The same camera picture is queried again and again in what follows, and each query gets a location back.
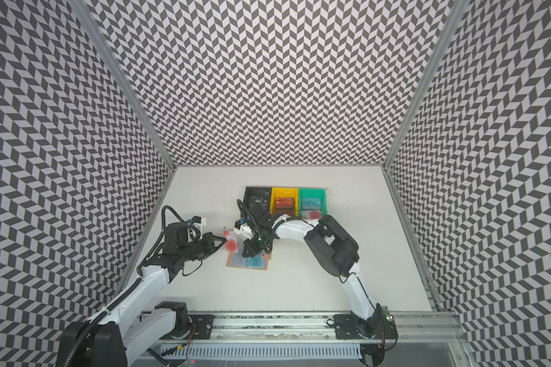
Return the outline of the white red circle card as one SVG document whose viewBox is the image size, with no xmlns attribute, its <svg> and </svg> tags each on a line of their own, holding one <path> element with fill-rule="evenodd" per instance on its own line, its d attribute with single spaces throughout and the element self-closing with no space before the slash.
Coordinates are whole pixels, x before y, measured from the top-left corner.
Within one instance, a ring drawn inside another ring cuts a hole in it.
<svg viewBox="0 0 551 367">
<path fill-rule="evenodd" d="M 226 242 L 224 243 L 224 248 L 229 253 L 237 253 L 238 252 L 238 239 L 237 234 L 233 231 L 224 231 L 223 235 L 226 239 Z"/>
</svg>

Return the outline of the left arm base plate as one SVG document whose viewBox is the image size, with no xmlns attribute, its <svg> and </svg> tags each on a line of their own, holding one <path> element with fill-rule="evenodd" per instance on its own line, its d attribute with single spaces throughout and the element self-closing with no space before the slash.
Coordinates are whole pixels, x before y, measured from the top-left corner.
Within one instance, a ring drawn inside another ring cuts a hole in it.
<svg viewBox="0 0 551 367">
<path fill-rule="evenodd" d="M 210 339 L 214 326 L 213 314 L 194 313 L 188 319 L 179 318 L 176 327 L 162 336 L 161 340 Z"/>
</svg>

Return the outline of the teal VIP card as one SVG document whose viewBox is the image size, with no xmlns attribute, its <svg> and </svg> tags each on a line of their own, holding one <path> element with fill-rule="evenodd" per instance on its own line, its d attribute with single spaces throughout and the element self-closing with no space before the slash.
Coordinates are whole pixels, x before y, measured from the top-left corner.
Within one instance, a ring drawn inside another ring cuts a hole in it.
<svg viewBox="0 0 551 367">
<path fill-rule="evenodd" d="M 245 261 L 245 267 L 248 269 L 266 270 L 268 261 L 261 255 L 255 257 L 249 257 Z"/>
</svg>

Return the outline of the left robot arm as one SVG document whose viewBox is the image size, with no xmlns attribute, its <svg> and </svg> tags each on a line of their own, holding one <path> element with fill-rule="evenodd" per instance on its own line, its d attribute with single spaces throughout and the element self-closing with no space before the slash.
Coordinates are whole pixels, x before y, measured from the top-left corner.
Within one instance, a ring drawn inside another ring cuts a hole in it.
<svg viewBox="0 0 551 367">
<path fill-rule="evenodd" d="M 183 303 L 159 304 L 143 321 L 138 317 L 187 262 L 203 262 L 226 243 L 227 238 L 203 233 L 189 222 L 166 226 L 139 265 L 135 281 L 95 315 L 64 330 L 56 364 L 130 366 L 162 336 L 189 334 L 191 322 Z"/>
</svg>

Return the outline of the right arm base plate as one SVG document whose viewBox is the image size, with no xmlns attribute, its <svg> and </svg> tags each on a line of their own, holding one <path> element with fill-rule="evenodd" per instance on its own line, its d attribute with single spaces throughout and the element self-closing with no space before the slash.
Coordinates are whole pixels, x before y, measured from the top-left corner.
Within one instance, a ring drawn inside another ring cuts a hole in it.
<svg viewBox="0 0 551 367">
<path fill-rule="evenodd" d="M 333 327 L 337 339 L 397 339 L 396 324 L 391 316 L 375 313 L 365 321 L 352 313 L 335 314 L 327 321 Z"/>
</svg>

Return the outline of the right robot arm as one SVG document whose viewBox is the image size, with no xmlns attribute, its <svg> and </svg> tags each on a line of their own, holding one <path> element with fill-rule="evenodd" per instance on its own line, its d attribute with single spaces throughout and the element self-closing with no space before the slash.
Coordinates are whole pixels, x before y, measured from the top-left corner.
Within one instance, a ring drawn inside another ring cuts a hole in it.
<svg viewBox="0 0 551 367">
<path fill-rule="evenodd" d="M 245 258 L 261 252 L 269 255 L 277 239 L 305 243 L 320 266 L 341 282 L 357 334 L 366 339 L 397 336 L 393 315 L 374 299 L 363 280 L 358 243 L 332 216 L 308 220 L 287 214 L 260 219 L 247 215 L 235 222 L 234 232 L 243 237 Z"/>
</svg>

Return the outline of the tan leather card holder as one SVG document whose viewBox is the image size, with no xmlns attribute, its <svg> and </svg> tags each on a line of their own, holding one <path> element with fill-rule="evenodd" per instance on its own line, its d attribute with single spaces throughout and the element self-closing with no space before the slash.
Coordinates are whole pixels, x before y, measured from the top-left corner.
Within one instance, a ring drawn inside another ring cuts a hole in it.
<svg viewBox="0 0 551 367">
<path fill-rule="evenodd" d="M 243 258 L 242 252 L 231 252 L 227 259 L 226 267 L 236 269 L 250 269 L 266 271 L 268 269 L 270 255 L 261 252 L 254 257 Z"/>
</svg>

